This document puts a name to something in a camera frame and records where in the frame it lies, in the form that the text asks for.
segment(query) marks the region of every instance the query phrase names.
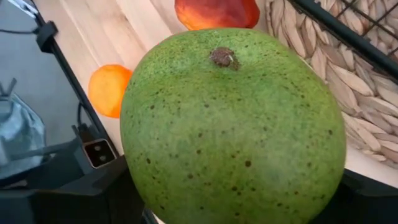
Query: black plastic edge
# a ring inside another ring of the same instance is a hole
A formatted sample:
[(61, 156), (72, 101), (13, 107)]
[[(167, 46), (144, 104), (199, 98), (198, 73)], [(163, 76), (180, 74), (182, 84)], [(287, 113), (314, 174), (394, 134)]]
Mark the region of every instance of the black plastic edge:
[(380, 70), (378, 72), (384, 72), (385, 75), (389, 75), (395, 80), (398, 79), (398, 64), (396, 64), (395, 61), (345, 26), (315, 1), (289, 0), (289, 2), (298, 8), (300, 12), (305, 13), (314, 21), (317, 21), (323, 28), (329, 31), (338, 40), (342, 41), (342, 43), (351, 47), (356, 54), (373, 65), (373, 67)]
[[(40, 13), (37, 14), (36, 23), (39, 26), (46, 24), (46, 22), (44, 21), (43, 17), (40, 15)], [(73, 90), (75, 91), (76, 96), (78, 97), (79, 101), (83, 104), (84, 108), (86, 109), (86, 112), (88, 114), (88, 117), (89, 117), (91, 123), (98, 130), (101, 137), (105, 138), (109, 142), (109, 145), (112, 147), (112, 150), (115, 153), (115, 155), (117, 157), (120, 157), (119, 152), (116, 150), (112, 140), (110, 139), (108, 133), (106, 132), (104, 126), (102, 125), (102, 122), (100, 121), (94, 108), (92, 107), (90, 101), (88, 100), (86, 93), (80, 86), (79, 81), (77, 80), (75, 74), (73, 73), (72, 69), (70, 68), (65, 56), (62, 54), (60, 47), (58, 46), (56, 41), (53, 41), (51, 44), (49, 44), (49, 43), (47, 43), (47, 44), (50, 47), (51, 53), (54, 54), (55, 58), (57, 59), (57, 62), (61, 66), (61, 69), (63, 70), (64, 74), (68, 78), (68, 81), (71, 84)]]

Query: gray surface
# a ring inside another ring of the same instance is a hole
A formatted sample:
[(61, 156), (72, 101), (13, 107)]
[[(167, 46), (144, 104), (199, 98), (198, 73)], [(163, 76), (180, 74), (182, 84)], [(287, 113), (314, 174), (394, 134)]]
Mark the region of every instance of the gray surface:
[[(12, 4), (0, 2), (0, 29), (31, 30), (36, 26)], [(18, 81), (15, 92), (43, 119), (47, 145), (74, 138), (71, 125), (76, 124), (78, 98), (55, 57), (40, 51), (35, 35), (0, 32), (0, 82), (7, 86), (12, 78)]]

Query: wooden cutting board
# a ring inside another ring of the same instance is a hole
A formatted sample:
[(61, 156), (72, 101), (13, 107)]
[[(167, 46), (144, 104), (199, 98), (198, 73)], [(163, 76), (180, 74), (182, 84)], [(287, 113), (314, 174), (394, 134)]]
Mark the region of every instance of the wooden cutting board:
[[(174, 0), (34, 0), (45, 21), (54, 21), (55, 37), (83, 89), (98, 67), (117, 63), (134, 70), (153, 46), (187, 29), (178, 21)], [(265, 0), (257, 0), (261, 18), (255, 29), (264, 30)], [(99, 115), (105, 129), (123, 154), (119, 120)], [(346, 168), (398, 187), (398, 173), (354, 149), (347, 153)]]

